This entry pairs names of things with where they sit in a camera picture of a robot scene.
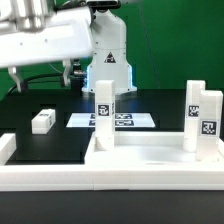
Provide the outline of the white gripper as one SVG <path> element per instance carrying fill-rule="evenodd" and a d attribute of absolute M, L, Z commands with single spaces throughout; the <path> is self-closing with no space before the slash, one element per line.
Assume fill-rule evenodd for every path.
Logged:
<path fill-rule="evenodd" d="M 0 22 L 0 68 L 8 73 L 22 91 L 22 78 L 15 66 L 62 61 L 62 84 L 70 84 L 71 60 L 93 53 L 89 7 L 59 11 L 46 19 L 40 32 L 23 32 L 9 21 Z"/>

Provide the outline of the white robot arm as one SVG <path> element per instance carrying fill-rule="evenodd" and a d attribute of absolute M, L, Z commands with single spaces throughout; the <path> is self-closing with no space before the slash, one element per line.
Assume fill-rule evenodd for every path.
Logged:
<path fill-rule="evenodd" d="M 139 0 L 0 0 L 0 69 L 22 92 L 28 82 L 20 66 L 60 61 L 62 84 L 78 81 L 86 93 L 99 80 L 115 92 L 136 89 L 126 59 L 126 24 L 111 11 Z"/>

